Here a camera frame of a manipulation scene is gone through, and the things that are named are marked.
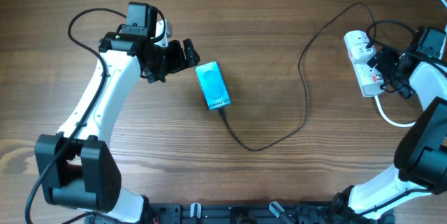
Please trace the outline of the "white power strip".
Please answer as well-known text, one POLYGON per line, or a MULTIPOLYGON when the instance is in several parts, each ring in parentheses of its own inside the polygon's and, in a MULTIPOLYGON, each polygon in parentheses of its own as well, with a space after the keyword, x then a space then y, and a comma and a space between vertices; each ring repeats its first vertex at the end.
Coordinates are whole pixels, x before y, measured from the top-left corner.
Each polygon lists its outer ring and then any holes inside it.
MULTIPOLYGON (((349 56, 349 50, 353 45, 367 44, 367 48, 370 40, 368 39, 364 31, 355 30, 345 34, 344 42, 349 56)), ((375 97, 383 92, 380 89, 380 85, 383 84, 383 79, 379 71, 375 68, 371 68, 365 64, 353 64, 353 69, 356 74, 356 78, 360 87, 360 91, 363 97, 375 97)))

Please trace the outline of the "blue Galaxy smartphone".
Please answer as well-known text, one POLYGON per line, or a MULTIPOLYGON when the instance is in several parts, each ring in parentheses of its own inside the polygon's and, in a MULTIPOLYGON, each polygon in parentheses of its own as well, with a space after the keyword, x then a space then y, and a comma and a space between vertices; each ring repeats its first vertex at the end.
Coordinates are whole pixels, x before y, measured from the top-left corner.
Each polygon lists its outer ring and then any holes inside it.
POLYGON ((216 61, 197 66, 195 72, 209 110, 231 104, 221 69, 216 61))

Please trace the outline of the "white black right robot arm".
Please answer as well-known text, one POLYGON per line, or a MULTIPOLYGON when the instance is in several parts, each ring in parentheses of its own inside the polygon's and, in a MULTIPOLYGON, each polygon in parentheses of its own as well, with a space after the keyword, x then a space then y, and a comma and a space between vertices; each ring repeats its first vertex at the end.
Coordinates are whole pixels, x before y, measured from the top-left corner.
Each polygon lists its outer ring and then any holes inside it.
POLYGON ((446 32, 420 27, 408 48, 374 47, 364 31, 350 31, 344 42, 362 95, 377 99, 390 92, 417 95, 422 114, 405 124, 393 164, 368 182, 350 186, 328 208, 331 223, 385 223, 396 206, 446 191, 446 64, 441 61, 446 32))

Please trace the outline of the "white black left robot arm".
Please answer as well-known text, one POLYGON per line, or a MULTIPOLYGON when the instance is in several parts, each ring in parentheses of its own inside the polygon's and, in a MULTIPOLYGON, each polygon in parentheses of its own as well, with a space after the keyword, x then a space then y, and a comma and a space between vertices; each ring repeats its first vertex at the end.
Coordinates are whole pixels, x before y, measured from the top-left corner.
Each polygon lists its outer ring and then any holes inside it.
POLYGON ((170 23, 158 8, 131 2, 124 17, 94 50, 96 69, 73 113, 55 134, 36 141, 39 177, 33 190, 48 204, 79 209, 83 218, 158 223, 147 197, 123 187, 110 153, 111 135, 138 80, 164 82, 196 66, 200 57, 190 39, 171 39, 170 23))

